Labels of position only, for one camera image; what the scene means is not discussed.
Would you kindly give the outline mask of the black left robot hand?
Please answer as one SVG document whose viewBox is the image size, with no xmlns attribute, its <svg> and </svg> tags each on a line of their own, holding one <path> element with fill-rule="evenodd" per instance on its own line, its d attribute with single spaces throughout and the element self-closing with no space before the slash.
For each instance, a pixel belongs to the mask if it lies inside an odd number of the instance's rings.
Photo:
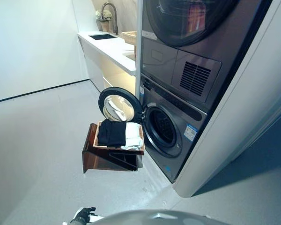
<svg viewBox="0 0 281 225">
<path fill-rule="evenodd" d="M 95 210 L 96 207 L 82 208 L 76 213 L 74 218 L 70 221 L 69 225 L 86 225 L 90 221 L 91 212 Z"/>
</svg>

